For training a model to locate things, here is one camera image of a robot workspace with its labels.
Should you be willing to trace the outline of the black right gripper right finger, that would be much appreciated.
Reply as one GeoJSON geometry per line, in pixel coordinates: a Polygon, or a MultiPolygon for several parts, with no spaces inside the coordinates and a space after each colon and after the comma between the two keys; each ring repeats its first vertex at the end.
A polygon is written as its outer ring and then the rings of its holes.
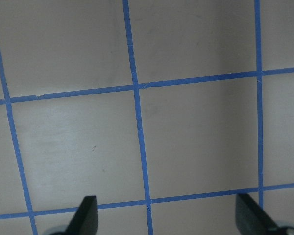
{"type": "Polygon", "coordinates": [[[235,223],[241,235],[278,235],[279,227],[249,194],[237,194],[235,223]]]}

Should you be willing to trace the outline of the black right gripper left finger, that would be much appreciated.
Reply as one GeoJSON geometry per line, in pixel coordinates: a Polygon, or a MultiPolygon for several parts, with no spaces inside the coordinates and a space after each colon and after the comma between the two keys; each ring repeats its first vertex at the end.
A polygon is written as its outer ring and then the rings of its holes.
{"type": "Polygon", "coordinates": [[[64,231],[65,235],[95,235],[98,230],[96,196],[85,196],[64,231]]]}

